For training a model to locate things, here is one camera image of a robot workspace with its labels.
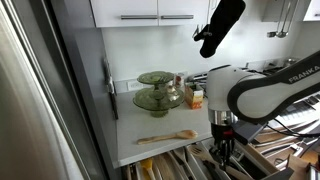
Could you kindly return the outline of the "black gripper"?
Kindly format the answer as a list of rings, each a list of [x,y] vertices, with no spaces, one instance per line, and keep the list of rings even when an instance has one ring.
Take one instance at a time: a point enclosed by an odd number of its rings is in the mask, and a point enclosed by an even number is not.
[[[221,157],[230,157],[235,141],[243,145],[250,143],[264,128],[261,124],[252,124],[245,121],[238,121],[231,125],[211,125],[214,144],[218,148]]]

